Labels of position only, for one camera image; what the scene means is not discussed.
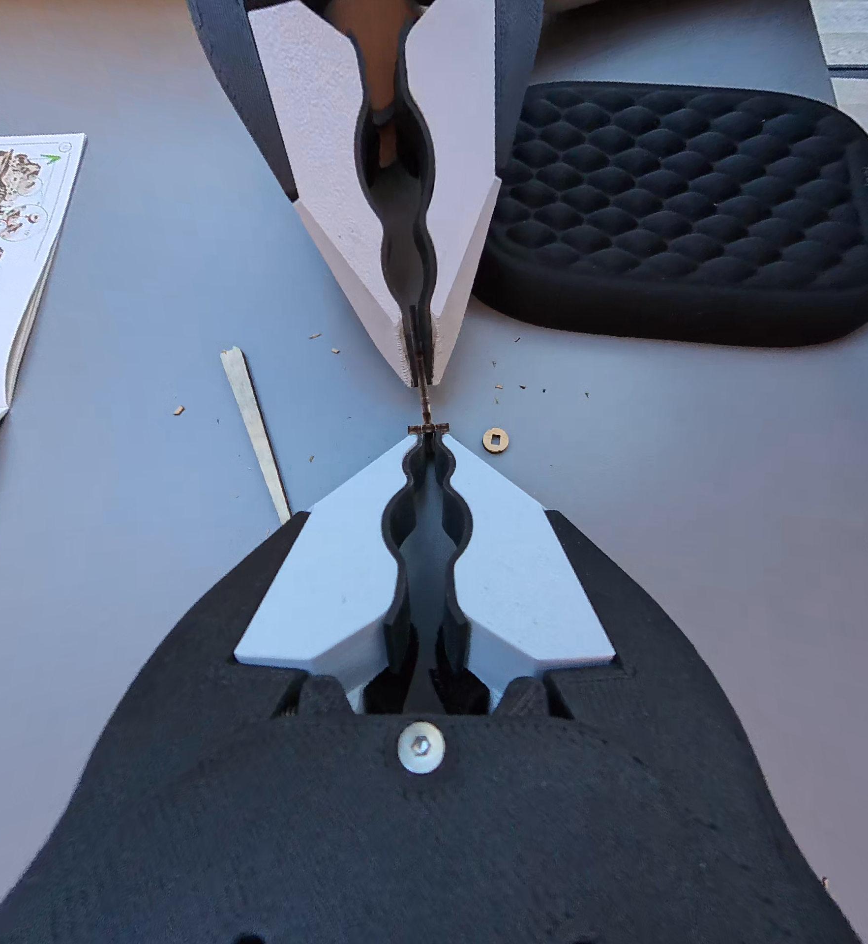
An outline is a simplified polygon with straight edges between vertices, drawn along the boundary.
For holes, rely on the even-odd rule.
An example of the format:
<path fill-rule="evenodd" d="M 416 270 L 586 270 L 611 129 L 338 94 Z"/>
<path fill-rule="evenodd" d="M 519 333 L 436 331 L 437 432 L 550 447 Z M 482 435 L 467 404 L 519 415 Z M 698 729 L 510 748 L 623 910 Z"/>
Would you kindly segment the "flat wooden stick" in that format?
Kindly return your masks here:
<path fill-rule="evenodd" d="M 248 362 L 240 348 L 220 352 L 220 360 L 231 385 L 244 426 L 263 474 L 281 525 L 291 517 L 286 490 L 276 461 L 266 424 L 255 394 Z"/>

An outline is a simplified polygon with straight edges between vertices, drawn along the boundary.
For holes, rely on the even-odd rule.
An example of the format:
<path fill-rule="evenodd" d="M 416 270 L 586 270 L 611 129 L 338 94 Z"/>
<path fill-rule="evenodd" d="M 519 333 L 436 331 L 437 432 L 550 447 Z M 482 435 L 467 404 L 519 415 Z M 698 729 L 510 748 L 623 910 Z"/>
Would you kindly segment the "illustrated instruction booklet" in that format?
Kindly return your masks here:
<path fill-rule="evenodd" d="M 86 136 L 0 137 L 0 419 L 50 272 Z"/>

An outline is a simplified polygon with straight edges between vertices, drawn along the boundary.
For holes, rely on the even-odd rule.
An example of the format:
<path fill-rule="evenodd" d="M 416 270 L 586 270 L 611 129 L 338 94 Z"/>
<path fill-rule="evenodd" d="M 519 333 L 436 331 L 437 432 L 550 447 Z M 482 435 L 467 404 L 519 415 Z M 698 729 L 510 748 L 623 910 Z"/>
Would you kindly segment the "small wooden axle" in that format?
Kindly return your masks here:
<path fill-rule="evenodd" d="M 412 304 L 408 309 L 409 327 L 411 333 L 411 346 L 414 356 L 414 368 L 416 382 L 419 389 L 421 423 L 433 423 L 431 413 L 430 396 L 427 385 L 427 370 L 425 361 L 424 345 L 419 329 L 418 306 Z"/>

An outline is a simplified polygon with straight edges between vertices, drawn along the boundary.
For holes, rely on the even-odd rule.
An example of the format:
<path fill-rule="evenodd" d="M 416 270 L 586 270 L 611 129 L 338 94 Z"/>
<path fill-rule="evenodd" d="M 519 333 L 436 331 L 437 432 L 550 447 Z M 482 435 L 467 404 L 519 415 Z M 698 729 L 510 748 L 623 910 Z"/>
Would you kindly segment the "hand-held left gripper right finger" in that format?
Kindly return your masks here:
<path fill-rule="evenodd" d="M 473 517 L 454 566 L 472 625 L 468 668 L 494 709 L 509 682 L 608 663 L 615 655 L 541 504 L 450 435 L 450 483 Z"/>

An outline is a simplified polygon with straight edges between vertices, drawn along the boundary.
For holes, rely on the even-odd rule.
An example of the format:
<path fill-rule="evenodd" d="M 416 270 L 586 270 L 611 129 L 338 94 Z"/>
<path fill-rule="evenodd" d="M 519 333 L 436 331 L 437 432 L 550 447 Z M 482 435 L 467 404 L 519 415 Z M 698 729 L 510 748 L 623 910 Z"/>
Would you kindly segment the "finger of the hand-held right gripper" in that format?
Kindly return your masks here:
<path fill-rule="evenodd" d="M 307 231 L 372 342 L 413 386 L 403 316 L 381 265 L 383 227 L 359 177 L 365 92 L 353 42 L 308 8 L 262 8 L 250 25 Z"/>
<path fill-rule="evenodd" d="M 426 223 L 437 260 L 433 383 L 458 337 L 499 192 L 495 166 L 495 3 L 437 1 L 406 38 L 407 86 L 431 134 Z"/>

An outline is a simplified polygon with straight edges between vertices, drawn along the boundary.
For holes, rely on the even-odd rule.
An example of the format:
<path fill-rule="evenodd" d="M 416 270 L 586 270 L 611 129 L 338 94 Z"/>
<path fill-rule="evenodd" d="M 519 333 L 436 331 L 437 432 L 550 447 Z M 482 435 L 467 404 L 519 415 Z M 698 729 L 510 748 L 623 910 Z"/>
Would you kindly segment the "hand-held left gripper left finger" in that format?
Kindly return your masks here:
<path fill-rule="evenodd" d="M 235 649 L 245 665 L 337 678 L 357 713 L 388 664 L 382 620 L 397 576 L 382 515 L 406 484 L 398 442 L 317 502 Z"/>

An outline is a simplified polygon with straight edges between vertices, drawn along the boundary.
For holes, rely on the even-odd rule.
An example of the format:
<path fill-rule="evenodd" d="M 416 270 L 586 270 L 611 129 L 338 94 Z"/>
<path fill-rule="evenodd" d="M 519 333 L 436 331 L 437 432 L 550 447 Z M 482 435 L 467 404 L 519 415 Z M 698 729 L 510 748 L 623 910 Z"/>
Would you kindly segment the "black honeycomb cushion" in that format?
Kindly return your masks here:
<path fill-rule="evenodd" d="M 745 88 L 525 95 L 474 294 L 522 322 L 762 348 L 868 321 L 868 136 Z"/>

